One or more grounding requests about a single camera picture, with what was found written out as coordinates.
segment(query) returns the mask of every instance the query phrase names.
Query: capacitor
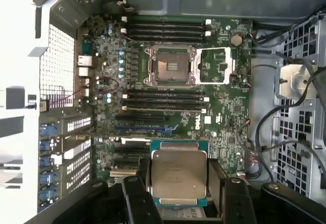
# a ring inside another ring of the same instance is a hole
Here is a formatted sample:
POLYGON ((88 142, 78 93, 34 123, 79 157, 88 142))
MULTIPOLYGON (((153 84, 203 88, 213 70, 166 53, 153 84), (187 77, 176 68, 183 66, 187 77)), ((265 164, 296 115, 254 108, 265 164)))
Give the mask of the capacitor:
POLYGON ((211 131, 211 132, 210 132, 210 135, 211 135, 212 137, 217 137, 217 136, 218 136, 218 134, 217 134, 216 131, 211 131))

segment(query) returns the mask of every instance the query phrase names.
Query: chip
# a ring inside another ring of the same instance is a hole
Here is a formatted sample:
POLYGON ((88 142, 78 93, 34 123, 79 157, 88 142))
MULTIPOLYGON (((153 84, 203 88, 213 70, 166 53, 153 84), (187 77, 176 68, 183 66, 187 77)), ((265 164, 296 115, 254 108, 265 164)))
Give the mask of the chip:
POLYGON ((229 144, 235 144, 235 137, 231 136, 228 138, 228 143, 229 144))
POLYGON ((157 55, 157 79, 188 81, 189 54, 161 52, 157 55))
POLYGON ((241 112, 241 106, 240 105, 233 106, 233 112, 235 112, 235 113, 241 112))

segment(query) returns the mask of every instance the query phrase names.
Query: cpu socket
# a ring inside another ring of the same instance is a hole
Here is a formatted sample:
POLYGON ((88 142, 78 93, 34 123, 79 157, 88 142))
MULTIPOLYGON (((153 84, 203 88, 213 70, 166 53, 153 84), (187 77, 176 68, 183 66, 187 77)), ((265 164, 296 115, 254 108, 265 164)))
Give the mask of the cpu socket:
POLYGON ((195 85, 192 62, 196 49, 186 45, 154 45, 148 54, 148 77, 144 84, 158 88, 191 88, 195 85))

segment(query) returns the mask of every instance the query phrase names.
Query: wire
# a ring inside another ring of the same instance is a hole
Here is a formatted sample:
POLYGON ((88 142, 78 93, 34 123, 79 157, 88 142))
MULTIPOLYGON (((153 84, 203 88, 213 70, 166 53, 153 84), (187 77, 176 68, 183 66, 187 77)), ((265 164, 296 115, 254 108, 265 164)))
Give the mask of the wire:
MULTIPOLYGON (((240 143, 240 135, 241 135, 241 132, 243 131, 243 129, 245 129, 246 127, 248 127, 250 125, 250 120, 246 120, 245 123, 243 123, 241 126, 238 127, 237 131, 235 132, 235 138, 236 138, 236 141, 238 143, 240 143)), ((247 148, 246 144, 241 144, 241 146, 243 148, 247 148)))
POLYGON ((103 4, 113 3, 115 2, 118 6, 122 6, 125 12, 132 12, 135 8, 127 5, 127 0, 103 0, 103 4))
POLYGON ((52 103, 51 103, 50 105, 53 105, 53 104, 55 104, 55 103, 58 103, 58 102, 64 101, 64 100, 66 100, 67 98, 70 98, 70 97, 74 96, 75 94, 79 93, 82 89, 87 88, 88 85, 89 85, 89 83, 87 83, 86 85, 84 85, 84 86, 82 86, 81 88, 79 88, 77 91, 73 92, 72 94, 70 94, 70 95, 68 95, 68 96, 66 96, 66 97, 64 97, 64 98, 61 98, 61 99, 59 99, 59 100, 54 100, 54 101, 52 101, 52 103))
POLYGON ((273 51, 273 50, 261 50, 261 49, 253 49, 252 54, 266 54, 266 55, 276 55, 286 62, 290 63, 291 58, 282 54, 281 52, 273 51))
POLYGON ((318 164, 319 164, 319 166, 320 166, 320 168, 322 170, 322 173, 323 173, 324 177, 326 177, 326 167, 322 163, 322 161, 320 160, 317 153, 310 147, 310 142, 309 141, 284 141, 284 142, 281 142, 278 145, 274 145, 272 147, 264 149, 263 152, 267 152, 267 151, 282 147, 282 146, 287 145, 287 144, 300 144, 300 145, 304 146, 316 158, 316 160, 317 160, 317 162, 318 162, 318 164))
POLYGON ((248 79, 249 73, 250 73, 250 71, 251 71, 252 69, 255 69, 255 68, 257 68, 257 67, 269 67, 269 68, 273 68, 273 69, 275 69, 275 70, 277 69, 277 67, 274 66, 274 65, 265 65, 265 64, 254 65, 254 66, 252 66, 252 67, 249 67, 249 68, 246 70, 246 73, 244 74, 244 78, 245 78, 245 80, 247 81, 247 84, 248 84, 250 87, 252 87, 252 86, 251 86, 251 84, 249 83, 249 79, 248 79))
POLYGON ((306 88, 304 90, 304 92, 302 93, 300 99, 294 103, 294 104, 289 104, 289 105, 280 105, 277 106, 275 108, 273 108, 270 112, 268 112, 258 123, 257 125, 257 129, 256 129, 256 133, 255 133, 255 148, 257 151, 257 155, 258 155, 258 159, 261 162, 261 164, 263 165, 263 167, 266 169, 267 173, 269 174, 270 180, 272 182, 274 182, 274 177, 273 174, 271 173, 269 167, 267 166, 263 154, 262 154, 262 150, 261 150, 261 146, 260 146, 260 141, 259 141, 259 135, 260 135, 260 129, 262 127, 262 125, 264 124, 264 122, 271 116, 273 115, 275 112, 281 110, 281 109, 287 109, 287 108, 292 108, 292 107, 297 107, 300 106, 303 101, 306 99, 307 93, 308 93, 308 87, 309 85, 312 83, 312 81, 319 76, 320 74, 322 74, 324 71, 326 71, 326 67, 322 67, 320 69, 318 69, 316 72, 314 72, 308 79, 307 84, 306 84, 306 88))
POLYGON ((265 41, 263 42, 258 42, 255 37, 253 37, 252 35, 251 36, 251 41, 257 46, 257 47, 262 47, 262 48, 272 48, 272 47, 275 47, 275 46, 278 46, 278 45, 281 45, 283 42, 287 41, 293 34, 294 30, 297 28, 298 24, 296 25, 293 25, 289 31, 289 33, 287 34, 286 37, 283 36, 284 32, 277 36, 277 37, 280 37, 279 41, 274 43, 274 44, 270 44, 270 45, 264 45, 265 43, 273 40, 274 38, 266 38, 265 41))

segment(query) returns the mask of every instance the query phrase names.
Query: motherboard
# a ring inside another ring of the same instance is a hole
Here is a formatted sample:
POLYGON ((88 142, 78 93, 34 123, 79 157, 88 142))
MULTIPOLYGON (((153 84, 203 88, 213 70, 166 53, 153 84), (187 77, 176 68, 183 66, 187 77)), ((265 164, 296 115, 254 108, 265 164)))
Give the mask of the motherboard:
POLYGON ((207 140, 227 174, 245 171, 236 134, 248 121, 251 21, 95 15, 87 27, 98 178, 131 172, 158 138, 207 140))

